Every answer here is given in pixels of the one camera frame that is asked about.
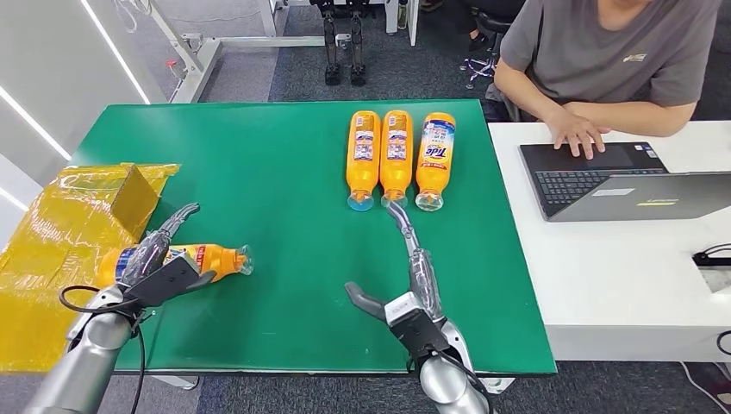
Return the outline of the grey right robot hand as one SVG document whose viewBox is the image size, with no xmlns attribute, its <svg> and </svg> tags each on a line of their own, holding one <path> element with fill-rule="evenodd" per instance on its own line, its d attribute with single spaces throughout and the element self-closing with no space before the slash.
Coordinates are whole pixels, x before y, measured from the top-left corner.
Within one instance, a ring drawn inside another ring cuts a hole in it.
<svg viewBox="0 0 731 414">
<path fill-rule="evenodd" d="M 396 202 L 388 202 L 386 209 L 396 221 L 403 236 L 409 259 L 409 289 L 400 297 L 386 303 L 363 292 L 359 285 L 347 282 L 345 289 L 353 305 L 366 314 L 390 326 L 414 309 L 424 310 L 439 328 L 447 318 L 442 310 L 434 267 L 426 249 L 422 248 L 406 210 Z"/>
</svg>

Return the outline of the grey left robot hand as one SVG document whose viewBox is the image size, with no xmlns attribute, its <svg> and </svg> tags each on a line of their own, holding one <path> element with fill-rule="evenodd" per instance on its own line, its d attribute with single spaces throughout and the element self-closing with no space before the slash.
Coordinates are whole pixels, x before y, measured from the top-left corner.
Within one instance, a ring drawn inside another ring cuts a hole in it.
<svg viewBox="0 0 731 414">
<path fill-rule="evenodd" d="M 172 237 L 192 214 L 200 210 L 199 203 L 186 204 L 168 217 L 161 226 L 132 248 L 125 248 L 116 260 L 115 283 L 130 288 L 163 266 Z"/>
</svg>

